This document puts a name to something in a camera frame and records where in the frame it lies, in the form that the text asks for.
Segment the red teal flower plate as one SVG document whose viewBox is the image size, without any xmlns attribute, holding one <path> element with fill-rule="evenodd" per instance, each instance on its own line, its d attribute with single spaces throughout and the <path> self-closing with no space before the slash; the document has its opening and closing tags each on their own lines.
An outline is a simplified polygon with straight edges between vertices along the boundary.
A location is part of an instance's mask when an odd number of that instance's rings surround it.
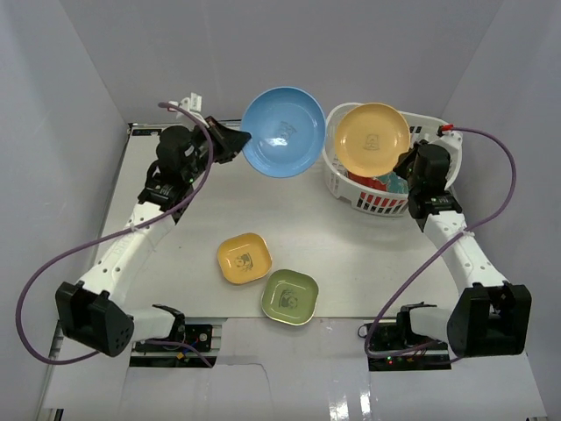
<svg viewBox="0 0 561 421">
<path fill-rule="evenodd" d="M 377 189 L 380 191 L 386 191 L 394 194 L 407 194 L 408 185 L 405 180 L 400 178 L 395 173 L 388 173 L 386 175 L 381 175 L 378 177 L 368 178 L 364 176 L 355 175 L 354 173 L 348 171 L 347 177 L 363 186 L 367 186 L 371 189 Z"/>
</svg>

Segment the orange round plate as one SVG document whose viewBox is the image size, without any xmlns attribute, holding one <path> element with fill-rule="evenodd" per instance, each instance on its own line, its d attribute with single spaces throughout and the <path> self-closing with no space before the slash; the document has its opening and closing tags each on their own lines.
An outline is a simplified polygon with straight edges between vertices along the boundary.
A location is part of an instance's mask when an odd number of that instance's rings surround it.
<svg viewBox="0 0 561 421">
<path fill-rule="evenodd" d="M 384 103 L 365 103 L 347 112 L 337 125 L 335 153 L 344 168 L 373 178 L 393 171 L 410 147 L 403 115 Z"/>
</svg>

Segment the white plastic dish bin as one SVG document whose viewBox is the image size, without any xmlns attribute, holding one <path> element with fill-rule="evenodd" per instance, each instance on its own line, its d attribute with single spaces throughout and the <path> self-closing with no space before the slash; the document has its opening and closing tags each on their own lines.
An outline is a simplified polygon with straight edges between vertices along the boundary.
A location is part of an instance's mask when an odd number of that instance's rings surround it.
<svg viewBox="0 0 561 421">
<path fill-rule="evenodd" d="M 333 108 L 327 117 L 327 134 L 322 151 L 323 179 L 328 190 L 336 199 L 344 199 L 356 211 L 382 217 L 401 217 L 408 211 L 408 193 L 394 194 L 371 189 L 350 180 L 347 177 L 348 171 L 335 153 L 334 139 L 337 125 L 347 112 L 359 105 L 359 103 L 353 102 L 341 103 Z M 463 140 L 460 147 L 440 142 L 437 129 L 440 125 L 446 124 L 442 119 L 405 111 L 402 115 L 408 122 L 412 144 L 425 140 L 430 144 L 442 146 L 449 152 L 451 164 L 446 176 L 446 188 L 450 189 L 460 170 Z"/>
</svg>

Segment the light blue round plate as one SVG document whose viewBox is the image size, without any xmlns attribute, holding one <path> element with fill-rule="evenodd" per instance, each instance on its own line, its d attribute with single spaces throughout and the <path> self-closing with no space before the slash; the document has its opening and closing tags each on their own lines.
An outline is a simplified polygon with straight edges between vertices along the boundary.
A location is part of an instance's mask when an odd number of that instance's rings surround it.
<svg viewBox="0 0 561 421">
<path fill-rule="evenodd" d="M 252 135 L 243 154 L 253 169 L 272 178 L 290 178 L 307 171 L 318 159 L 325 143 L 326 119 L 310 93 L 283 86 L 252 100 L 240 130 Z"/>
</svg>

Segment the yellow square panda dish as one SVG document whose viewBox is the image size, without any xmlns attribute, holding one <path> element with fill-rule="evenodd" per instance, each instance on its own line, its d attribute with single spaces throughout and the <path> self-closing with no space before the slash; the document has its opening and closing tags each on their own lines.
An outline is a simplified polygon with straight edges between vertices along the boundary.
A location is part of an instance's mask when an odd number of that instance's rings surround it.
<svg viewBox="0 0 561 421">
<path fill-rule="evenodd" d="M 264 277 L 273 265 L 265 240 L 253 232 L 225 240 L 217 249 L 217 261 L 225 280 L 235 285 Z"/>
</svg>

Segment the green square panda dish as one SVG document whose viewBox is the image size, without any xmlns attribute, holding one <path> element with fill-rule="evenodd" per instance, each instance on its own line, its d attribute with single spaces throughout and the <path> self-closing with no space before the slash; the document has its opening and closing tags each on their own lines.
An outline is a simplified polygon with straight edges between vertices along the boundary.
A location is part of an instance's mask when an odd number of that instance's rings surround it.
<svg viewBox="0 0 561 421">
<path fill-rule="evenodd" d="M 274 321 L 302 326 L 314 316 L 318 295 L 319 287 L 310 275 L 280 269 L 268 277 L 261 309 Z"/>
</svg>

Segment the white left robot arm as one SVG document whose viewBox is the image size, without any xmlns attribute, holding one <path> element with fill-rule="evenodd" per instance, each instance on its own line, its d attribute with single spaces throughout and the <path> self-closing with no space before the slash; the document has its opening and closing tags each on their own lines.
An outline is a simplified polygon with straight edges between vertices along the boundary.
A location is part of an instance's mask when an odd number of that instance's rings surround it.
<svg viewBox="0 0 561 421">
<path fill-rule="evenodd" d="M 164 129 L 156 160 L 127 223 L 94 266 L 74 284 L 63 282 L 55 293 L 65 337 L 116 357 L 131 342 L 156 339 L 167 350 L 185 339 L 185 317 L 169 306 L 127 310 L 127 292 L 156 246 L 177 225 L 214 163 L 232 161 L 250 140 L 248 132 L 206 119 L 204 129 L 183 125 Z"/>
</svg>

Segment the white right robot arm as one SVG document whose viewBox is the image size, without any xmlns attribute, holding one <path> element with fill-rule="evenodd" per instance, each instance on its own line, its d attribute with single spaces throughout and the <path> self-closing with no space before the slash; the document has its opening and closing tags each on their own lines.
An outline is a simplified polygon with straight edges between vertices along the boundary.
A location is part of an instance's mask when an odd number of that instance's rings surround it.
<svg viewBox="0 0 561 421">
<path fill-rule="evenodd" d="M 467 229 L 462 209 L 445 188 L 451 156 L 422 143 L 400 156 L 394 171 L 408 183 L 408 211 L 437 248 L 459 299 L 451 310 L 433 304 L 401 308 L 397 342 L 408 350 L 427 338 L 446 343 L 458 357 L 517 355 L 525 347 L 531 294 L 491 264 Z"/>
</svg>

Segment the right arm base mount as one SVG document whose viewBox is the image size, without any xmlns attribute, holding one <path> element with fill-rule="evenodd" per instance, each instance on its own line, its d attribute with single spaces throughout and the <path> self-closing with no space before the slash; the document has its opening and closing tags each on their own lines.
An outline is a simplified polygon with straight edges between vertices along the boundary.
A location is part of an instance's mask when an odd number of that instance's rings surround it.
<svg viewBox="0 0 561 421">
<path fill-rule="evenodd" d="M 406 352 L 384 358 L 369 357 L 368 369 L 371 373 L 450 370 L 451 356 L 445 343 L 436 342 L 427 348 L 414 350 L 415 346 L 430 342 L 430 338 L 418 335 L 411 340 L 405 339 L 394 319 L 382 320 L 371 338 L 369 351 L 397 353 L 405 349 Z"/>
</svg>

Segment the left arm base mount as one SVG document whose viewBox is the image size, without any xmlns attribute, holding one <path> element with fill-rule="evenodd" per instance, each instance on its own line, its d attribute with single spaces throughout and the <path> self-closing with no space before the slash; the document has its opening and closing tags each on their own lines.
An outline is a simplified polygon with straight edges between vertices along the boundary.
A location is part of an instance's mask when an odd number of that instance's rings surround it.
<svg viewBox="0 0 561 421">
<path fill-rule="evenodd" d="M 130 367 L 211 368 L 216 364 L 221 346 L 221 325 L 186 325 L 182 342 L 192 346 L 200 356 L 184 346 L 136 343 L 131 352 Z"/>
</svg>

